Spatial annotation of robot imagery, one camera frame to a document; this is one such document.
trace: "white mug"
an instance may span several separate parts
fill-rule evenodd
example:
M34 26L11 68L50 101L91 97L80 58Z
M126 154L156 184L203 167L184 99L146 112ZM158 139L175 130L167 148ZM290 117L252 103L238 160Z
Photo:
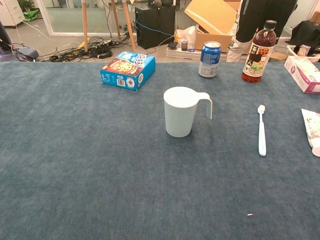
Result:
M206 116L212 119L213 102L208 93L176 86L163 94L165 129L176 138L187 136L192 128L199 100L207 100Z

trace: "green plant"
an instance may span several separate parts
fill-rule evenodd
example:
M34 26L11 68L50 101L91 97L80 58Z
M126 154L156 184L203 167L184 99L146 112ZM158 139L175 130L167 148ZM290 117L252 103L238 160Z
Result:
M33 7L34 3L31 0L18 0L22 12L29 12Z

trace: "blue box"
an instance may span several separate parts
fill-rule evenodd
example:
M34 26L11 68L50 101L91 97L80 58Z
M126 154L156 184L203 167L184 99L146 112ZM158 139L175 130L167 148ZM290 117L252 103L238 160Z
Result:
M100 74L104 84L138 91L155 69L154 56L124 51L105 65Z

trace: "plastic bottle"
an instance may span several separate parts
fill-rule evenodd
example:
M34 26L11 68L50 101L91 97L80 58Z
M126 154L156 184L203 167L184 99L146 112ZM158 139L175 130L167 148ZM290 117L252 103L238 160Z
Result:
M253 84L260 82L277 41L276 24L276 21L267 20L264 29L255 35L241 76L244 81Z

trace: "white toothbrush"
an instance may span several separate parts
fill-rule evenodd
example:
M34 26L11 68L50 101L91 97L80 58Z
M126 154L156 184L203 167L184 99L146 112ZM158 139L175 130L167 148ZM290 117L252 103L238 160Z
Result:
M266 107L260 105L258 107L258 113L260 114L260 124L259 124L259 154L264 157L267 154L266 148L266 136L265 136L265 124L262 121L262 114L264 114Z

